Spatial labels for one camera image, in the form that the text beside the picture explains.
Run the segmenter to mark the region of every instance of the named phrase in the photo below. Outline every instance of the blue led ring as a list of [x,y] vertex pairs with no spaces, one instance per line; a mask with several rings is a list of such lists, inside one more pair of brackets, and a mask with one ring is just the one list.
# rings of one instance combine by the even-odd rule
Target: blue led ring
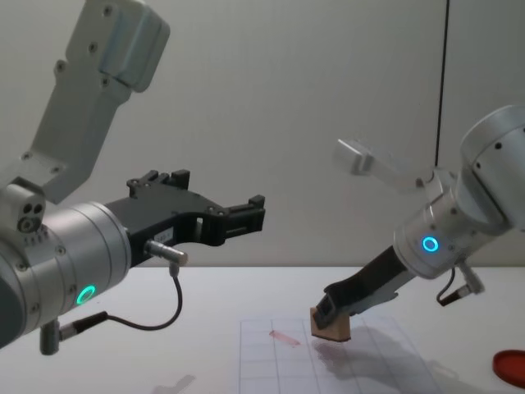
[[437,252],[440,248],[439,242],[433,236],[426,236],[425,238],[423,238],[422,246],[423,249],[428,253]]
[[80,292],[79,296],[76,297],[76,304],[82,305],[83,303],[91,300],[95,295],[97,288],[93,285],[86,286],[83,291]]

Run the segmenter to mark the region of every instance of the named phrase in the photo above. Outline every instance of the white wall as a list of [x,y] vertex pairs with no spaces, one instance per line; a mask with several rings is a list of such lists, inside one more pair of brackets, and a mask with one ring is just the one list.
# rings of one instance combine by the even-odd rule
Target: white wall
[[[459,144],[482,117],[525,103],[523,0],[452,0],[440,165],[459,168]],[[514,231],[472,257],[481,265],[524,265],[525,235]]]
[[[151,88],[116,115],[94,174],[65,203],[108,202],[149,169],[192,171],[220,204],[267,197],[260,234],[194,263],[361,264],[420,199],[331,163],[366,135],[417,166],[434,161],[445,2],[149,0],[172,36]],[[79,0],[0,6],[0,165],[30,144]]]

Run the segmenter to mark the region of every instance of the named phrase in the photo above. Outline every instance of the green led ring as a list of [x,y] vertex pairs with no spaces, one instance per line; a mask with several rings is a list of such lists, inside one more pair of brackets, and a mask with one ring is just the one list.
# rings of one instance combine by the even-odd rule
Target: green led ring
[[82,305],[83,303],[91,300],[95,293],[97,292],[97,288],[93,285],[86,286],[83,291],[80,292],[79,296],[76,297],[76,304]]

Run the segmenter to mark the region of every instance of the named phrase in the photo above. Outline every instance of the red lid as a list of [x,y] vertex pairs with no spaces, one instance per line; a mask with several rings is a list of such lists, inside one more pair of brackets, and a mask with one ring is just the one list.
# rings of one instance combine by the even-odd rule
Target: red lid
[[501,351],[494,356],[492,369],[500,379],[513,386],[525,388],[525,351]]

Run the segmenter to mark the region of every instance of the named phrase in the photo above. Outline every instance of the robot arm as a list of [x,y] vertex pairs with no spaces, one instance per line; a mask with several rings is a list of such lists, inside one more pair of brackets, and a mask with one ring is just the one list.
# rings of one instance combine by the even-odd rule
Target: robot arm
[[428,204],[399,226],[393,245],[357,274],[329,285],[313,318],[328,327],[340,314],[360,314],[392,300],[415,277],[434,279],[459,268],[465,285],[439,299],[445,306],[484,291],[466,259],[513,227],[525,228],[525,106],[500,108],[463,138],[456,176],[436,168],[403,176],[386,156],[339,141],[337,162],[352,175],[374,175],[398,190],[424,188]]
[[149,86],[168,35],[140,0],[86,1],[31,149],[0,173],[0,349],[42,328],[42,351],[53,354],[59,334],[79,333],[59,331],[57,317],[130,268],[162,257],[176,279],[187,256],[174,245],[219,246],[262,229],[262,196],[224,208],[189,191],[185,170],[129,180],[129,197],[110,204],[45,213],[46,200],[88,179],[116,109]]

